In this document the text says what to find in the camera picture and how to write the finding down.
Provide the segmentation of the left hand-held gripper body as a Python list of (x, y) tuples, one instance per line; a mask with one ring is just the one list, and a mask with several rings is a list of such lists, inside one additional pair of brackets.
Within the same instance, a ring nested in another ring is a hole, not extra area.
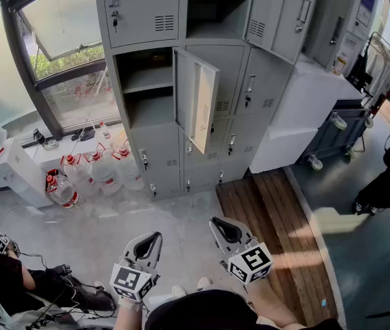
[(110, 285), (123, 298), (143, 301), (156, 285), (159, 277), (157, 271), (151, 266), (122, 257), (118, 263), (113, 265)]

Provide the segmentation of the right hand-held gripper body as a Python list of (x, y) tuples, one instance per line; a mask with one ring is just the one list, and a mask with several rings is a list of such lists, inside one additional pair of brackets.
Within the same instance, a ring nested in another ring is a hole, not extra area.
[(239, 248), (226, 262), (229, 274), (249, 285), (261, 278), (265, 278), (273, 267), (273, 258), (266, 244), (248, 243)]

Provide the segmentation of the grey metal locker cabinet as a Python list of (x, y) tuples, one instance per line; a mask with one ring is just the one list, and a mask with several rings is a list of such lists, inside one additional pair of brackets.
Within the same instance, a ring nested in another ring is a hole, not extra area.
[[(241, 179), (294, 69), (243, 40), (248, 0), (96, 0), (96, 4), (116, 102), (150, 196), (166, 199)], [(175, 123), (174, 47), (221, 72), (205, 153)], [(251, 98), (248, 107), (246, 96)]]

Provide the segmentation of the person's right forearm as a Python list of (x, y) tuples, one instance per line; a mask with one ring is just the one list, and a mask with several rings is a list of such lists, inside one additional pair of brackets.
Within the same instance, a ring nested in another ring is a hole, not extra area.
[(248, 300), (258, 316), (271, 320), (280, 330), (300, 330), (296, 316), (272, 290), (267, 279), (261, 278), (246, 286)]

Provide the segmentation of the person's left forearm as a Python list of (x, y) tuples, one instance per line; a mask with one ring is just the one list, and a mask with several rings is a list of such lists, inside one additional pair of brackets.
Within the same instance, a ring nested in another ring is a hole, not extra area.
[(121, 305), (113, 330), (142, 330), (142, 303)]

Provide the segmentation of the wooden plank platform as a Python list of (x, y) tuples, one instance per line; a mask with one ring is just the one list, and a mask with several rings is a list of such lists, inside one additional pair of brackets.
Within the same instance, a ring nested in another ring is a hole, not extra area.
[[(275, 294), (304, 324), (346, 318), (323, 235), (289, 169), (276, 169), (219, 184), (226, 217), (246, 224), (274, 258), (268, 279)], [(323, 299), (327, 306), (322, 307)]]

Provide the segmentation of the person's black shirt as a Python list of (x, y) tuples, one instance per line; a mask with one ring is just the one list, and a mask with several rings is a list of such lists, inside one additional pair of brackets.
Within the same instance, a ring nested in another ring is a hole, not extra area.
[(176, 298), (155, 308), (144, 330), (281, 330), (258, 316), (232, 291), (209, 289)]

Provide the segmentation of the small black bin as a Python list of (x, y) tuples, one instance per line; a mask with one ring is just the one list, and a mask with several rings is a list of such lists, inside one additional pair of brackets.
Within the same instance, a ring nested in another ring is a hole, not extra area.
[(57, 177), (59, 171), (58, 169), (49, 170), (45, 178), (45, 191), (46, 193), (52, 193), (57, 189)]

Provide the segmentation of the black cloth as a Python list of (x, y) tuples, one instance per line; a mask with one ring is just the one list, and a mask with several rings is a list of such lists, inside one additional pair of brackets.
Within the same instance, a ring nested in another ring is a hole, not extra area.
[(73, 133), (71, 141), (84, 142), (94, 138), (95, 133), (94, 129), (79, 129)]

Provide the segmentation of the white box unit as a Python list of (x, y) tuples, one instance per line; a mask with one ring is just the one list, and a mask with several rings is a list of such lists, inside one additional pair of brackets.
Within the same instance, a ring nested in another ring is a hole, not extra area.
[(338, 100), (358, 100), (360, 92), (343, 76), (320, 65), (297, 62), (271, 123), (249, 166), (262, 173), (294, 164)]

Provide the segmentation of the white water dispenser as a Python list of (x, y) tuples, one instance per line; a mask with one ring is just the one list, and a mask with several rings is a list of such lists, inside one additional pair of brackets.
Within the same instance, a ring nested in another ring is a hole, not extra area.
[(35, 208), (54, 204), (45, 191), (46, 173), (14, 138), (0, 154), (0, 180)]

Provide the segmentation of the grey wheeled cart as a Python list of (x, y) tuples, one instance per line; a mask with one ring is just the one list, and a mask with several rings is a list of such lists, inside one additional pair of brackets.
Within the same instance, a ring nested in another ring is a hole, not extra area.
[(309, 164), (319, 171), (323, 168), (322, 159), (326, 157), (344, 155), (351, 161), (355, 158), (355, 143), (372, 127), (371, 109), (364, 107), (361, 99), (337, 100), (296, 163)]

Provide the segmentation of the yellow liquid bottle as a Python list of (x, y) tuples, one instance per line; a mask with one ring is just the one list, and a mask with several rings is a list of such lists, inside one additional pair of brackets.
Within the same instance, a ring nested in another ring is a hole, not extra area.
[(336, 57), (334, 64), (332, 65), (332, 72), (337, 76), (341, 75), (346, 64), (347, 55), (345, 53), (341, 53)]

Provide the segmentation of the black hanging clothes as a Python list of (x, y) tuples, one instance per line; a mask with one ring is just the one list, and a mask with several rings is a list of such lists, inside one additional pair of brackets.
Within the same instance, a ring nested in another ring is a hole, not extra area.
[(373, 80), (372, 76), (366, 70), (368, 61), (367, 57), (368, 49), (358, 55), (354, 66), (347, 76), (347, 81), (350, 82), (360, 93), (362, 93), (366, 89), (366, 86), (370, 85)]

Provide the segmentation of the white hanging clothes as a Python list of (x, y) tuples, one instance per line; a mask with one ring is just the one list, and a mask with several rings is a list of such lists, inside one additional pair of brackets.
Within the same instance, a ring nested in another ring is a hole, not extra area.
[(373, 97), (386, 95), (390, 90), (390, 50), (376, 36), (373, 36), (367, 50), (366, 73), (371, 76), (367, 92)]

